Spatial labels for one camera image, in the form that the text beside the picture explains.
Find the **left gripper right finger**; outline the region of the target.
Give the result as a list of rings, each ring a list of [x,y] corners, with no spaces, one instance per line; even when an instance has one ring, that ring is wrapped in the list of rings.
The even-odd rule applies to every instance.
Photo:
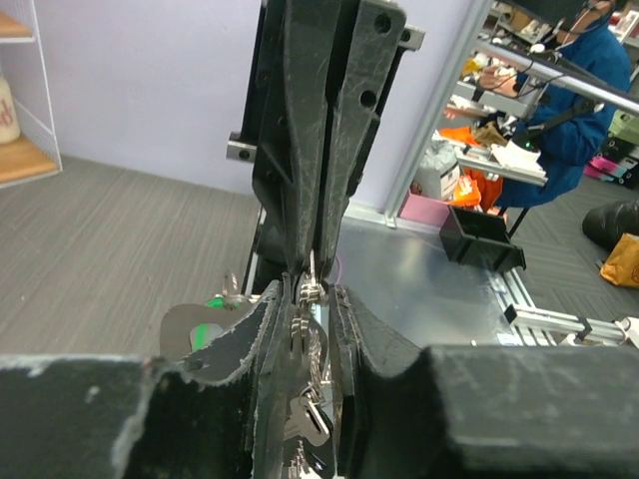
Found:
[[[635,349],[421,348],[342,285],[328,310],[340,476],[637,476]]]

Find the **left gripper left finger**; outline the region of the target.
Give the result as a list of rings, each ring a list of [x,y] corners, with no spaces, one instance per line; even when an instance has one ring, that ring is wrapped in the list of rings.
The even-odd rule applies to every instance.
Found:
[[[277,478],[288,285],[207,347],[1,359],[5,478]]]

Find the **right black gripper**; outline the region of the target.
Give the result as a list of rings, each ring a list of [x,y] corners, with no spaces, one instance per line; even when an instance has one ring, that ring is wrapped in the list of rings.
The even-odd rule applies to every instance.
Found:
[[[290,273],[308,267],[314,242],[318,276],[329,275],[399,63],[424,35],[390,1],[262,3],[243,123],[227,155],[255,163],[253,188]]]

